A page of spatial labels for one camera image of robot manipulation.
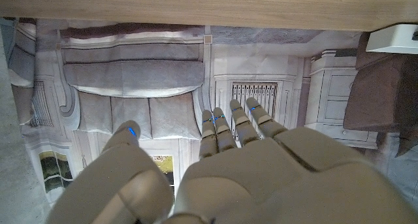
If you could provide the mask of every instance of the window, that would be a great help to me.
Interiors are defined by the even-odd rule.
[[[39,154],[40,165],[45,184],[45,192],[63,187],[66,188],[72,182],[72,175],[66,155],[46,151]]]
[[[174,196],[174,174],[172,155],[153,155],[151,156],[151,158],[169,181],[169,184],[172,189],[172,194]]]

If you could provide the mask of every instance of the wooden board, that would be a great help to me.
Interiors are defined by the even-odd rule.
[[[0,16],[372,31],[418,22],[418,0],[0,0]]]

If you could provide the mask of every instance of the cabinet drawer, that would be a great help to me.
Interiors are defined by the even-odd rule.
[[[330,76],[328,96],[348,97],[350,96],[351,84],[355,75],[338,75],[332,73]]]
[[[342,123],[344,115],[346,114],[347,101],[333,101],[327,100],[325,108],[324,120],[328,123]]]
[[[359,140],[366,142],[368,131],[344,129],[339,125],[323,125],[322,133],[335,139]]]

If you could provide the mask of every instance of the brown armchair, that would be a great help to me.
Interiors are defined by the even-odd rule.
[[[369,36],[362,35],[357,50],[359,72],[351,88],[344,129],[400,132],[399,152],[406,152],[412,145],[402,144],[402,139],[417,136],[418,55],[366,52]]]

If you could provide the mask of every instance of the white device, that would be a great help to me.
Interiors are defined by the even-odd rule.
[[[418,54],[418,24],[398,24],[372,32],[366,51]]]

